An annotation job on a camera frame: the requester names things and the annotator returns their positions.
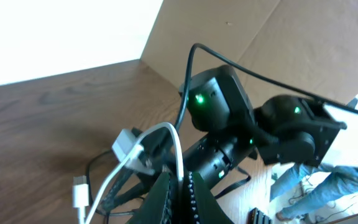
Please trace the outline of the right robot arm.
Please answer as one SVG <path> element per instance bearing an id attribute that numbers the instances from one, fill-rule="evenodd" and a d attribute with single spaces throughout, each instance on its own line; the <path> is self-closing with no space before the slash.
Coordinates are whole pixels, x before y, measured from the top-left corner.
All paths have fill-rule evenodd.
<path id="1" fill-rule="evenodd" d="M 350 128 L 319 100 L 278 95 L 254 108 L 229 65 L 191 79 L 187 108 L 204 136 L 185 151 L 185 169 L 201 174 L 209 188 L 246 157 L 318 166 L 339 132 Z"/>

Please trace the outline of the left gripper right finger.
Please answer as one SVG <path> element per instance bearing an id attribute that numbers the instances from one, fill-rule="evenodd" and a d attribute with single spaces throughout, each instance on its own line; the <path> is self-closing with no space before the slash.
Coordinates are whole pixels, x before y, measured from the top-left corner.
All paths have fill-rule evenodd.
<path id="1" fill-rule="evenodd" d="M 188 173 L 188 223 L 233 224 L 197 172 Z"/>

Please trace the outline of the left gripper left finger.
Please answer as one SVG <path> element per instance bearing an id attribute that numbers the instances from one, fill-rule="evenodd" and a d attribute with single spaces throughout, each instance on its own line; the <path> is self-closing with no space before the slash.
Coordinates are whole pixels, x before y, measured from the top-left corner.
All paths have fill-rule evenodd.
<path id="1" fill-rule="evenodd" d="M 163 224 L 170 221 L 170 174 L 160 174 L 144 203 L 127 224 Z"/>

